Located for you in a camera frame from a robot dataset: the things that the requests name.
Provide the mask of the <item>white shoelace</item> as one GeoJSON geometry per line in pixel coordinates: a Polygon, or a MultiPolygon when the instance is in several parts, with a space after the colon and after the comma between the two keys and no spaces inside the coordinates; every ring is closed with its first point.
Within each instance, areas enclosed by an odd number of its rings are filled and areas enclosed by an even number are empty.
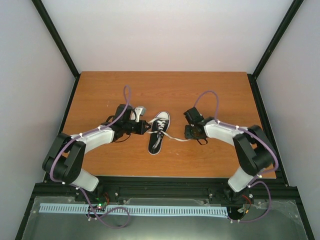
{"type": "Polygon", "coordinates": [[[180,139],[177,137],[172,137],[168,133],[166,133],[166,131],[169,129],[169,126],[170,126],[169,118],[155,117],[148,123],[151,125],[150,131],[147,132],[150,134],[148,152],[151,155],[156,155],[161,151],[163,138],[165,136],[179,142],[188,141],[188,139],[180,139]]]}

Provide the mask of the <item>black white canvas sneaker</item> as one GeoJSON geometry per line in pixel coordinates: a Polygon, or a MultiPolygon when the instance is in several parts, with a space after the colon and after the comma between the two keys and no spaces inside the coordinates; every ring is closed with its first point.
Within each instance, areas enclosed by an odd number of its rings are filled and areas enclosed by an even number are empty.
{"type": "Polygon", "coordinates": [[[159,112],[149,123],[151,125],[148,152],[157,155],[162,148],[164,136],[170,127],[170,114],[167,111],[159,112]]]}

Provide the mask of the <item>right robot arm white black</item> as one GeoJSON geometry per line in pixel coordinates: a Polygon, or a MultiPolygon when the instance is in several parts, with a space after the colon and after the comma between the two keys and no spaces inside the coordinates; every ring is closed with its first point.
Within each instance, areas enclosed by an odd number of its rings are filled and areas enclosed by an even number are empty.
{"type": "Polygon", "coordinates": [[[206,145],[208,139],[216,139],[234,147],[239,167],[222,190],[226,201],[236,201],[240,193],[270,166],[274,170],[278,168],[276,152],[260,126],[239,127],[214,117],[204,118],[196,107],[183,115],[188,122],[184,128],[187,140],[206,145]]]}

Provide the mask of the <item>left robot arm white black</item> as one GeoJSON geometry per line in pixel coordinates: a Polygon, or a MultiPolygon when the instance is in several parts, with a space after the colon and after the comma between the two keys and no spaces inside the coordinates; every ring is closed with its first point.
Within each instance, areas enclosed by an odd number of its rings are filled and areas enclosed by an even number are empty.
{"type": "Polygon", "coordinates": [[[102,145],[118,142],[124,135],[146,133],[151,125],[140,119],[145,112],[144,106],[133,108],[120,104],[115,115],[92,130],[74,135],[58,134],[42,163],[42,169],[52,181],[82,188],[92,201],[101,200],[104,188],[99,185],[96,176],[82,168],[84,156],[102,145]]]}

